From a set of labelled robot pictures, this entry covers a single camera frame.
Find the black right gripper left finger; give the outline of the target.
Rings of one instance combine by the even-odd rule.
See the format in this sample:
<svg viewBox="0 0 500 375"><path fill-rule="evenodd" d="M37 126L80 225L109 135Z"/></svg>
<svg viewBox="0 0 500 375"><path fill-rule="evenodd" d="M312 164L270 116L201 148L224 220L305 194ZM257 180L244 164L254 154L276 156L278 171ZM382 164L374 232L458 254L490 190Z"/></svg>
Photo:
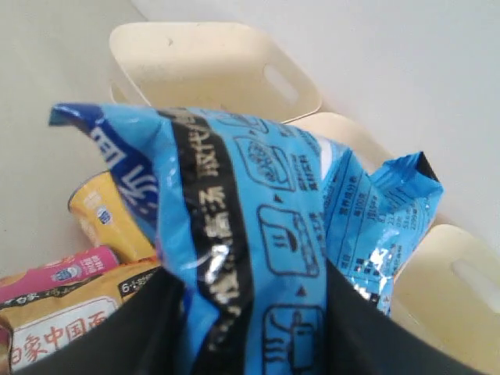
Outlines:
<svg viewBox="0 0 500 375"><path fill-rule="evenodd" d="M186 374L193 355L181 333L197 284L163 268L121 278L122 305L92 308L63 328L66 345L21 374Z"/></svg>

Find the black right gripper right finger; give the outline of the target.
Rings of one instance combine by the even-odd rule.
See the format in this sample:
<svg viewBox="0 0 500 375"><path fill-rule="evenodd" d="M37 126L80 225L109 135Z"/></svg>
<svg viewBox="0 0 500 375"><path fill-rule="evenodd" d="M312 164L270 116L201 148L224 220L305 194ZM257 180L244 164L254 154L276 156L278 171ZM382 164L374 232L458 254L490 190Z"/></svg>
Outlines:
<svg viewBox="0 0 500 375"><path fill-rule="evenodd" d="M478 374L409 333L326 261L325 374Z"/></svg>

